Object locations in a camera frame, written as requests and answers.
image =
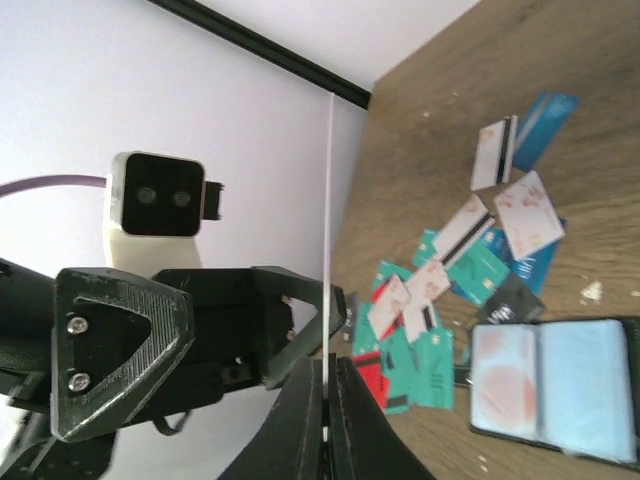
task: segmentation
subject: screw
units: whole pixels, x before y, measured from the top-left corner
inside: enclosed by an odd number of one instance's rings
[[[88,373],[76,373],[69,380],[69,390],[74,393],[85,391],[91,384],[91,377]]]
[[[69,320],[69,323],[67,323],[67,332],[71,335],[80,335],[87,330],[89,330],[89,322],[87,322],[86,318],[73,317]]]

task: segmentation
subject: white card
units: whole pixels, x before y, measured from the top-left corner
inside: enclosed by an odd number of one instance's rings
[[[437,256],[445,268],[453,265],[494,222],[480,197],[471,195],[433,239]]]
[[[432,258],[411,275],[405,287],[411,294],[409,303],[415,304],[422,311],[424,307],[449,290],[451,282],[442,262]]]
[[[369,322],[378,340],[389,330],[410,299],[411,295],[400,277],[391,275],[378,301],[369,311]]]
[[[509,182],[517,129],[518,117],[513,115],[480,130],[471,190]]]
[[[530,257],[565,235],[536,171],[527,173],[498,195],[495,203],[516,261]]]
[[[404,307],[402,318],[404,319],[404,333],[409,343],[415,342],[420,338],[420,335],[427,331],[424,314],[417,302],[411,301]]]

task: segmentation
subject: black card holder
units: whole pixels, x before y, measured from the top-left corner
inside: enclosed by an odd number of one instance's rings
[[[542,323],[551,323],[551,322],[585,322],[585,321],[601,321],[601,320],[618,320],[622,323],[624,328],[625,336],[627,338],[627,357],[629,361],[629,380],[631,384],[631,398],[633,404],[633,413],[634,413],[634,423],[636,429],[636,453],[638,461],[636,463],[621,463],[621,462],[612,462],[609,460],[604,460],[602,458],[593,457],[590,455],[572,455],[578,458],[585,458],[588,460],[593,460],[598,463],[604,463],[608,465],[613,465],[620,468],[625,468],[628,470],[634,470],[640,472],[640,317],[636,316],[610,316],[610,317],[597,317],[597,318],[567,318],[567,319],[559,319],[559,320],[547,320],[547,321],[539,321],[536,320],[531,322],[530,325],[538,325]],[[476,327],[474,325],[469,330],[469,345],[471,347],[471,355],[473,355],[473,329]],[[471,412],[471,394],[469,394],[469,412]],[[479,428],[474,427],[471,424],[471,419],[469,419],[469,430],[473,433],[479,435],[486,435],[489,437],[500,438],[502,440],[510,440],[512,442],[521,443],[524,445],[529,445],[532,447],[544,448],[547,450],[553,450],[556,452],[562,452],[562,450],[555,445],[550,445],[545,442],[535,441],[535,440],[525,440],[519,437],[513,437],[510,435],[504,435],[500,433],[490,432],[487,430],[481,430]]]

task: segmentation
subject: black magnetic stripe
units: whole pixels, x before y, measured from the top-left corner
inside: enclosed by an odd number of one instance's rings
[[[427,306],[424,310],[422,310],[422,315],[424,316],[424,322],[427,325],[427,330],[431,330],[435,328],[435,323],[433,318],[431,318],[431,312],[429,311],[429,307]]]
[[[370,358],[363,358],[362,360],[356,360],[353,362],[356,367],[366,367],[375,363],[380,363],[380,356],[371,356]]]
[[[453,383],[456,387],[469,388],[471,386],[471,369],[462,365],[456,365],[453,370]]]
[[[484,227],[484,225],[489,221],[489,219],[493,218],[490,212],[487,212],[478,222],[467,232],[467,234],[462,237],[455,247],[453,247],[449,253],[445,255],[442,259],[442,264],[446,267],[449,261],[464,248],[464,246],[473,238],[473,236],[478,233],[478,231]]]
[[[387,408],[404,407],[406,405],[409,405],[409,397],[407,395],[387,399]]]
[[[504,133],[502,135],[502,146],[500,147],[500,160],[498,171],[496,172],[496,184],[504,181],[504,167],[507,164],[507,150],[509,146],[509,136],[511,134],[511,117],[504,119]]]

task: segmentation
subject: light blue card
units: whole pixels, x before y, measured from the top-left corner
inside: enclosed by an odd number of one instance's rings
[[[544,440],[569,454],[635,462],[636,432],[622,324],[618,320],[551,322],[539,329]]]

